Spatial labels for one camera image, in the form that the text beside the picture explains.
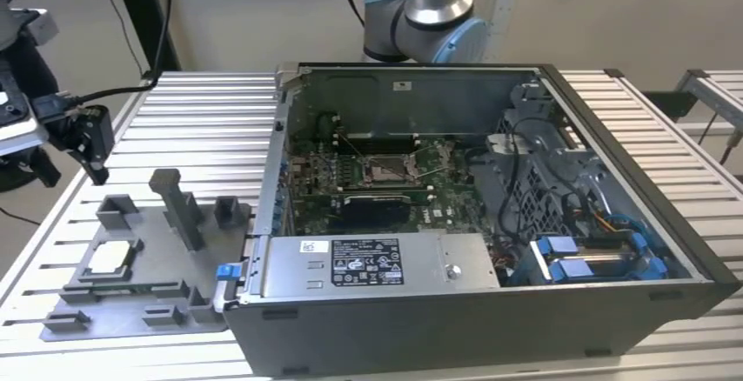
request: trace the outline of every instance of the aluminum extrusion table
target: aluminum extrusion table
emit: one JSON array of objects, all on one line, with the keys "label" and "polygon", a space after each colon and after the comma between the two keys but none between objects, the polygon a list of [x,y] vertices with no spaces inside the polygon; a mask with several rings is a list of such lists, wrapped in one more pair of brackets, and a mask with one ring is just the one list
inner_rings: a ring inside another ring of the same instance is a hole
[{"label": "aluminum extrusion table", "polygon": [[[638,164],[743,279],[743,187],[622,77],[563,71]],[[41,320],[86,252],[107,194],[162,203],[157,167],[178,167],[198,199],[257,205],[277,103],[273,74],[167,73],[115,121],[118,144],[102,187],[78,173],[0,283],[0,377],[243,379],[251,369],[230,331],[45,343]],[[630,353],[549,363],[399,372],[347,380],[743,379],[743,292],[704,318],[666,324]]]}]

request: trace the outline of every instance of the power supply label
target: power supply label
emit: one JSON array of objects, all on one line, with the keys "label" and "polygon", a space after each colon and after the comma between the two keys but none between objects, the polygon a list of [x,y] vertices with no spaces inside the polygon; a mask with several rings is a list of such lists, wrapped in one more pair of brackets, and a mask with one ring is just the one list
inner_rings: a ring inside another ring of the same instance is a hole
[{"label": "power supply label", "polygon": [[406,283],[398,239],[334,240],[333,258],[337,287]]}]

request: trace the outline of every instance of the white sticker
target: white sticker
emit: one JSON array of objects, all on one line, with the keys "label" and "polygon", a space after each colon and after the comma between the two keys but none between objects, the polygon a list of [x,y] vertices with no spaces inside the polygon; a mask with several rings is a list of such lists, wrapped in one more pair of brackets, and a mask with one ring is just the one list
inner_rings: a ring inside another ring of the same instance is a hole
[{"label": "white sticker", "polygon": [[303,240],[301,244],[301,253],[327,253],[329,248],[329,240]]}]

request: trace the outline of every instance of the blue latch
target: blue latch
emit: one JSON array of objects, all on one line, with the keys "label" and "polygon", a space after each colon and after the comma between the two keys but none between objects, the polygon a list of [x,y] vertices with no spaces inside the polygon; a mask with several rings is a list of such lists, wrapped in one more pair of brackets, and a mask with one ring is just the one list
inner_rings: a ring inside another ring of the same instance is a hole
[{"label": "blue latch", "polygon": [[586,260],[563,259],[550,265],[550,274],[555,283],[566,283],[594,276]]},{"label": "blue latch", "polygon": [[243,273],[243,266],[222,264],[218,267],[218,281],[238,281]]},{"label": "blue latch", "polygon": [[570,236],[543,236],[537,242],[539,252],[543,255],[575,255],[578,254],[577,241]]}]

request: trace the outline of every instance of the white wall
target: white wall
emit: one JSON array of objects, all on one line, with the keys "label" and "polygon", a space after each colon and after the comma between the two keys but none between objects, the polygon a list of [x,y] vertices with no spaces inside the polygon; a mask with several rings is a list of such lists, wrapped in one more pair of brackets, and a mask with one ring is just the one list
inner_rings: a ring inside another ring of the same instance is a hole
[{"label": "white wall", "polygon": [[[363,28],[346,0],[177,0],[174,40],[195,70],[274,70],[283,61],[359,61]],[[357,0],[363,10],[363,0]],[[478,0],[486,18],[494,0]]]},{"label": "white wall", "polygon": [[509,62],[619,68],[669,89],[690,68],[743,69],[743,0],[517,0]]}]

